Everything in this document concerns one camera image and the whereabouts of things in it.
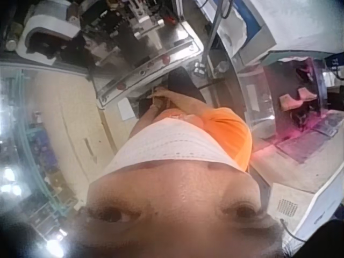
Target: workstation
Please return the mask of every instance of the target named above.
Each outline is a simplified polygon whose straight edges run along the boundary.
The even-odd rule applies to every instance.
[[[25,2],[4,18],[1,105],[15,112],[2,127],[16,130],[0,146],[2,157],[14,149],[18,157],[3,170],[34,180],[14,197],[16,181],[2,188],[11,205],[0,212],[37,202],[26,220],[41,249],[63,242],[64,220],[130,137],[140,101],[181,67],[209,106],[248,125],[247,170],[283,229],[283,248],[297,251],[333,218],[344,197],[340,1]],[[36,145],[40,135],[46,146]],[[54,169],[40,163],[44,155]]]

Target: black cable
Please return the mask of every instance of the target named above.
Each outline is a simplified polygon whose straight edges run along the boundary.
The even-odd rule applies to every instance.
[[[208,2],[209,0],[205,0],[205,2],[200,6],[200,7],[198,7],[199,9],[202,9],[206,4],[207,4],[207,2]]]
[[[230,13],[234,4],[234,0],[229,0],[229,2],[230,2],[230,7],[228,7],[227,13],[225,15],[223,13],[221,14],[222,19],[227,19],[230,16]]]
[[[298,241],[300,241],[300,242],[302,242],[302,243],[306,243],[305,240],[302,240],[302,239],[300,239],[300,238],[294,236],[294,235],[288,230],[288,228],[286,227],[286,225],[285,225],[285,223],[284,223],[284,219],[279,219],[279,220],[280,220],[280,222],[282,223],[282,226],[283,226],[284,230],[285,230],[292,238],[294,238],[294,239],[296,239],[296,240],[298,240]]]
[[[332,70],[332,68],[329,68],[329,70],[334,74],[334,76],[335,76],[338,80],[344,81],[344,78],[341,78],[341,77],[339,76],[339,74],[338,74],[338,66],[336,67],[335,71]]]

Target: bright light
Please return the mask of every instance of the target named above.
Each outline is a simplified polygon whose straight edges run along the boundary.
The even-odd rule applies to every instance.
[[[57,235],[56,235],[56,239],[59,240],[59,241],[61,241],[61,240],[63,239],[63,235],[57,234]]]
[[[64,230],[62,230],[62,229],[60,229],[59,231],[61,232],[61,234],[62,234],[64,237],[65,237],[66,235],[68,235],[67,232],[64,231]]]
[[[13,194],[16,195],[16,196],[22,195],[22,189],[21,189],[20,186],[18,186],[18,185],[14,185],[14,186],[12,187],[12,192],[13,192]]]
[[[16,180],[15,174],[13,173],[13,170],[11,168],[5,168],[4,177],[8,181],[15,181]]]
[[[1,187],[1,192],[10,192],[12,190],[12,186],[9,184],[3,185]]]
[[[55,257],[62,258],[64,256],[61,245],[57,240],[49,240],[47,242],[47,250]]]

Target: person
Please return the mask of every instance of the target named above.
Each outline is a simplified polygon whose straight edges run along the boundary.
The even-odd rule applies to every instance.
[[[183,68],[150,102],[75,220],[78,257],[283,257],[247,171],[252,136],[209,107]]]

